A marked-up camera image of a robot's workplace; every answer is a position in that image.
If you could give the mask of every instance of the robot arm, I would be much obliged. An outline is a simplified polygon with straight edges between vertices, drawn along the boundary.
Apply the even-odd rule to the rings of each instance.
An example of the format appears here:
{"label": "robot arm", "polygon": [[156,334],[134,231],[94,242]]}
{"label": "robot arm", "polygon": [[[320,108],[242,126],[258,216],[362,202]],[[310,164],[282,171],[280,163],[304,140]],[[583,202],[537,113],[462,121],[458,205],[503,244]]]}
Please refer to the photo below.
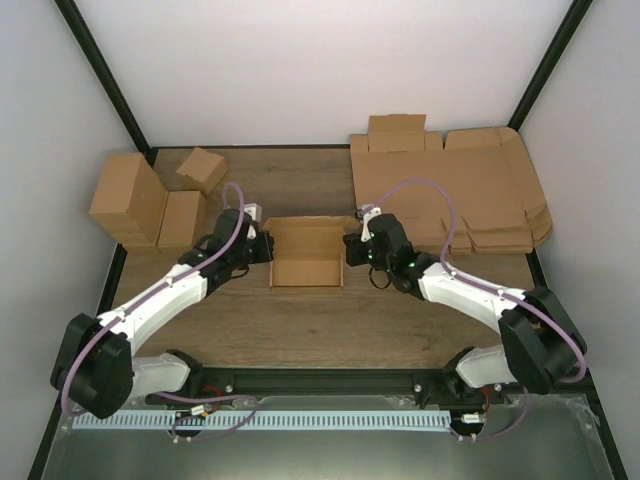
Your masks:
{"label": "robot arm", "polygon": [[568,344],[514,300],[535,306],[551,317],[583,354],[587,350],[550,290],[507,288],[445,268],[437,256],[415,252],[396,217],[382,214],[379,208],[365,213],[362,232],[345,235],[344,242],[350,266],[369,264],[386,271],[401,292],[448,305],[501,335],[500,345],[468,348],[456,355],[455,372],[466,387],[517,381],[530,392],[546,394],[575,366],[577,358]]}
{"label": "robot arm", "polygon": [[273,239],[259,231],[260,213],[256,204],[245,206],[236,240],[205,267],[193,268],[219,252],[231,238],[239,221],[238,210],[225,210],[213,234],[201,238],[163,278],[140,295],[97,318],[81,314],[71,320],[51,374],[51,385],[62,390],[73,363],[90,339],[103,327],[122,319],[80,365],[71,383],[70,398],[96,417],[107,418],[129,398],[180,390],[191,371],[188,357],[172,353],[132,357],[169,320],[229,281],[234,270],[271,261]]}

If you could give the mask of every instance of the white wall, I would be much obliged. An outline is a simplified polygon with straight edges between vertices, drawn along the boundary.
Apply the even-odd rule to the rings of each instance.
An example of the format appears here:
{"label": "white wall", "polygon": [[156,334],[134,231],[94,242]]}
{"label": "white wall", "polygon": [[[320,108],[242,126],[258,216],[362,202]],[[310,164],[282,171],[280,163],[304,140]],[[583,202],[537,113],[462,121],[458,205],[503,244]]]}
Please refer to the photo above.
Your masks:
{"label": "white wall", "polygon": [[504,125],[570,0],[78,0],[152,145]]}
{"label": "white wall", "polygon": [[629,478],[640,478],[640,3],[594,2],[523,129],[555,231],[550,286],[588,364]]}
{"label": "white wall", "polygon": [[0,478],[26,478],[64,328],[95,314],[114,242],[88,217],[104,155],[132,144],[51,1],[0,15]]}

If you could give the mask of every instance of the cardboard box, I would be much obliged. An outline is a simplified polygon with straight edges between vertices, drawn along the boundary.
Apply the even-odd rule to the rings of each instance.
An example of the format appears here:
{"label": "cardboard box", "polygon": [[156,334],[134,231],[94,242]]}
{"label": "cardboard box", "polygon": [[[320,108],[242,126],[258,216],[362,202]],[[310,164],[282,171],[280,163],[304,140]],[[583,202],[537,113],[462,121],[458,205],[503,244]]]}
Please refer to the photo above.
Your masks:
{"label": "cardboard box", "polygon": [[270,286],[273,291],[332,292],[343,286],[345,228],[351,217],[272,217],[263,229],[274,239]]}
{"label": "cardboard box", "polygon": [[[457,212],[451,251],[528,253],[551,233],[551,214],[522,139],[508,127],[425,132],[425,115],[370,117],[368,135],[351,137],[358,206],[373,203],[395,185],[430,179],[447,191]],[[437,252],[450,228],[446,201],[415,184],[389,197],[417,247]]]}
{"label": "cardboard box", "polygon": [[204,235],[207,200],[199,191],[169,192],[158,238],[161,253],[182,255]]}
{"label": "cardboard box", "polygon": [[89,214],[123,245],[155,245],[167,195],[142,154],[110,155]]}
{"label": "cardboard box", "polygon": [[194,148],[176,170],[187,190],[200,190],[207,197],[227,173],[224,157]]}
{"label": "cardboard box", "polygon": [[153,243],[122,245],[122,247],[132,255],[157,255],[160,253],[158,247]]}

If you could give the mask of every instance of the black cable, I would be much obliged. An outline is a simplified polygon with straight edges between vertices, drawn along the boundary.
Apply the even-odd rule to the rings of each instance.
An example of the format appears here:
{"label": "black cable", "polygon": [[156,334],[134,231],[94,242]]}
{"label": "black cable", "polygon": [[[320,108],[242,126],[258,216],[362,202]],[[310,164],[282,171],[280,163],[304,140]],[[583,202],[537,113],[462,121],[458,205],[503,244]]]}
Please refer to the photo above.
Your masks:
{"label": "black cable", "polygon": [[242,272],[242,273],[240,273],[240,274],[238,274],[238,275],[232,275],[232,276],[231,276],[231,280],[235,280],[236,278],[242,278],[242,277],[244,277],[247,273],[249,273],[249,266],[248,266],[248,265],[247,265],[247,268],[245,268],[245,269],[243,270],[243,272]]}
{"label": "black cable", "polygon": [[391,277],[389,277],[387,275],[387,284],[384,287],[381,287],[380,285],[378,285],[375,280],[373,279],[373,267],[371,267],[369,269],[369,281],[371,282],[371,285],[373,285],[374,287],[376,287],[378,290],[384,290],[385,288],[388,288],[389,285],[391,285]]}

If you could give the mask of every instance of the wooden tabletop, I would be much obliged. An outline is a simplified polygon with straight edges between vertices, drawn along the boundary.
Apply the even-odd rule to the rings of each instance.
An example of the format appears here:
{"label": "wooden tabletop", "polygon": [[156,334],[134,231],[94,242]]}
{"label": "wooden tabletop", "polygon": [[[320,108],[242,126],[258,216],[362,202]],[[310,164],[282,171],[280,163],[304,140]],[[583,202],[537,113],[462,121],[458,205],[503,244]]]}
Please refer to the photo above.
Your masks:
{"label": "wooden tabletop", "polygon": [[[263,219],[287,215],[350,215],[355,196],[349,150],[234,148],[211,150],[229,165],[225,180],[242,186]],[[175,170],[187,149],[163,149],[155,170],[179,190]],[[221,211],[219,186],[209,197],[207,228]],[[129,255],[114,305],[157,281],[175,263],[166,256]],[[524,255],[469,255],[453,263],[496,283],[531,288]],[[281,294],[269,290],[269,266],[222,286],[159,330],[139,355],[177,348],[207,365],[227,367],[440,368],[467,346],[488,346],[488,327],[442,305],[392,288],[376,290],[368,268],[345,268],[334,294]]]}

